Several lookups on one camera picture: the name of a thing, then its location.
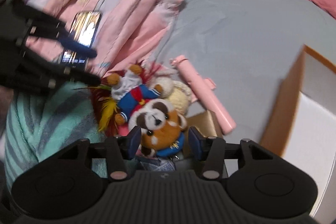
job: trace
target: yellow feathers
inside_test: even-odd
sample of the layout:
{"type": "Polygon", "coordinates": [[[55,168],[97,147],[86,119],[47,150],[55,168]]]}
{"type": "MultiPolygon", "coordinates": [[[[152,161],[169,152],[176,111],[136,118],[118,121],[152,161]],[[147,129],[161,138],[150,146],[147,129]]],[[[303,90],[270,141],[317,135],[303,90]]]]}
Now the yellow feathers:
{"type": "Polygon", "coordinates": [[[99,131],[105,131],[109,126],[110,119],[117,112],[117,102],[111,97],[102,98],[103,105],[101,110],[101,118],[99,121],[99,131]]]}

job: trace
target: pink tube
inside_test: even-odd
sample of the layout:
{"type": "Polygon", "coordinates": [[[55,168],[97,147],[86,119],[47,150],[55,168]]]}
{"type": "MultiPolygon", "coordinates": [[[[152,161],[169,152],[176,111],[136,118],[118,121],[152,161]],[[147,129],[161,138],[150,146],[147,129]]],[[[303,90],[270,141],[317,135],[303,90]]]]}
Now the pink tube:
{"type": "Polygon", "coordinates": [[[184,55],[180,55],[172,60],[171,64],[177,68],[203,105],[216,114],[223,134],[228,134],[235,129],[235,121],[231,118],[213,91],[206,85],[201,75],[199,75],[189,60],[185,58],[184,55]]]}

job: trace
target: ribbed surface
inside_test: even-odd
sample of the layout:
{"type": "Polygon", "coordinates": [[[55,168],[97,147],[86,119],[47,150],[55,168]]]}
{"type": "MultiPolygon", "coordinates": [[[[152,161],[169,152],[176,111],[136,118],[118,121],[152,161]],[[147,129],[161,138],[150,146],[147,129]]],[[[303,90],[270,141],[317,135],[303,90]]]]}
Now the ribbed surface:
{"type": "Polygon", "coordinates": [[[113,183],[102,199],[77,217],[60,221],[21,218],[16,224],[316,224],[308,215],[272,220],[245,212],[217,182],[188,172],[138,171],[113,183]]]}

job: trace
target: cream plush toy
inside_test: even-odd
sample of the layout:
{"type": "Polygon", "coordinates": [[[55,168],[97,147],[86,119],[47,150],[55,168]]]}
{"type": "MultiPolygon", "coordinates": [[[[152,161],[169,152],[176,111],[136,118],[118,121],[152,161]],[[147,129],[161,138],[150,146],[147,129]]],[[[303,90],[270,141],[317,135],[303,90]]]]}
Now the cream plush toy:
{"type": "Polygon", "coordinates": [[[191,104],[192,91],[186,84],[171,78],[176,73],[175,69],[157,71],[151,81],[151,86],[160,85],[162,87],[160,97],[171,102],[180,114],[185,115],[191,104]]]}

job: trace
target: white panel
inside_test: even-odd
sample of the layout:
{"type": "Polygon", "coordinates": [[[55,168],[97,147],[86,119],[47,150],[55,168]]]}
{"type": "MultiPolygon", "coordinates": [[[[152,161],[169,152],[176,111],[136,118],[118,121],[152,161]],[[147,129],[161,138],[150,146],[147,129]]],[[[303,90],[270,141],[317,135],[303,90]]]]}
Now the white panel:
{"type": "Polygon", "coordinates": [[[318,198],[311,216],[314,216],[323,198],[335,155],[336,116],[300,93],[295,121],[283,158],[309,174],[318,186],[318,198]]]}
{"type": "Polygon", "coordinates": [[[301,91],[336,115],[336,74],[308,54],[301,91]]]}
{"type": "Polygon", "coordinates": [[[327,189],[317,209],[314,219],[321,224],[330,224],[336,219],[336,168],[333,167],[327,189]]]}

